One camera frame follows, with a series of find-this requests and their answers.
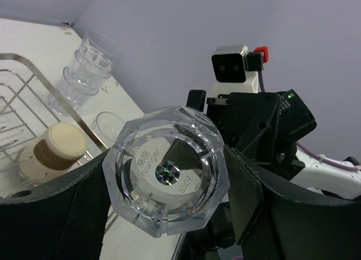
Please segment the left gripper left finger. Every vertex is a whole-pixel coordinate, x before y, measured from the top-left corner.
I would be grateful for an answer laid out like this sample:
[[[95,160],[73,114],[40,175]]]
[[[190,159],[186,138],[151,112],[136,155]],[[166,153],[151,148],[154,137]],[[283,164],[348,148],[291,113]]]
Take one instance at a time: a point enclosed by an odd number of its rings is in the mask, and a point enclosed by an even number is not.
[[[1,200],[1,259],[99,259],[110,199],[97,156]]]

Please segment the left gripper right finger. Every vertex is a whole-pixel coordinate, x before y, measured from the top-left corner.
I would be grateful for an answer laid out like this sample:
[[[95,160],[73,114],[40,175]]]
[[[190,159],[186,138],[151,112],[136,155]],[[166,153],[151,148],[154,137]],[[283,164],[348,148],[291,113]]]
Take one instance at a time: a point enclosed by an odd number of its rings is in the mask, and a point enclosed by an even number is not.
[[[299,187],[224,148],[235,241],[245,259],[359,259],[360,203]]]

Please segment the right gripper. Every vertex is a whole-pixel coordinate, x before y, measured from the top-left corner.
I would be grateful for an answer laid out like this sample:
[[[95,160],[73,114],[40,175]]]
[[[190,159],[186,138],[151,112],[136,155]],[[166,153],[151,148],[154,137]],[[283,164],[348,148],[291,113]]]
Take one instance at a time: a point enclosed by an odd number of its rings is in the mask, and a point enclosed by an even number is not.
[[[191,90],[186,106],[202,111],[216,125],[223,141],[259,166],[275,169],[275,144],[281,96],[273,92],[232,92],[206,97],[204,90]]]

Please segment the cream brown cup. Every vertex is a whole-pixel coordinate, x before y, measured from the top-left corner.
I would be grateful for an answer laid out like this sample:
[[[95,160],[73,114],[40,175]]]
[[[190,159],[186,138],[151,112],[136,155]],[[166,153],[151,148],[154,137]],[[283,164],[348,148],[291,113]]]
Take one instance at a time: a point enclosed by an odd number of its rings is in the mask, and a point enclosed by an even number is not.
[[[87,139],[79,128],[57,122],[20,152],[19,170],[36,184],[46,183],[65,174],[86,150]]]

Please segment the clear glass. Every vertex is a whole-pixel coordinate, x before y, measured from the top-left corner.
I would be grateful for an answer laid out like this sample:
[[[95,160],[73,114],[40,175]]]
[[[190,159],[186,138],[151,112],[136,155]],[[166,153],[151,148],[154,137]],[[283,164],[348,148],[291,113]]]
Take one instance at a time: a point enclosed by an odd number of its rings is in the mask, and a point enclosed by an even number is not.
[[[109,148],[115,143],[124,124],[125,121],[115,113],[103,111],[97,114],[90,128]]]
[[[81,65],[101,78],[109,78],[114,65],[121,59],[117,45],[92,30],[84,35],[76,55]]]
[[[86,70],[76,72],[70,67],[65,67],[62,78],[58,82],[58,89],[66,95],[69,95],[71,91],[76,91],[82,95],[93,96],[108,79],[109,77],[100,77]]]
[[[99,92],[99,89],[89,89],[83,85],[69,84],[65,80],[57,82],[55,88],[74,110],[80,109],[91,97]],[[48,96],[47,105],[58,114],[68,115],[63,106],[51,94]]]
[[[230,187],[223,147],[189,107],[128,121],[102,163],[113,211],[155,238],[204,228]]]

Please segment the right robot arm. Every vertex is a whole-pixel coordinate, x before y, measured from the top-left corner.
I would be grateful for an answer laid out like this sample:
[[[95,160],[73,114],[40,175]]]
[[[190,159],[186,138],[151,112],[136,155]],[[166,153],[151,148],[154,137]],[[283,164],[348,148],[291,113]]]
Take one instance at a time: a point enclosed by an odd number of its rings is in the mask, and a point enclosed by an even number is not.
[[[294,90],[232,92],[211,98],[204,90],[191,90],[187,106],[205,109],[225,144],[257,165],[303,188],[360,200],[360,162],[315,154],[299,142],[317,123]]]

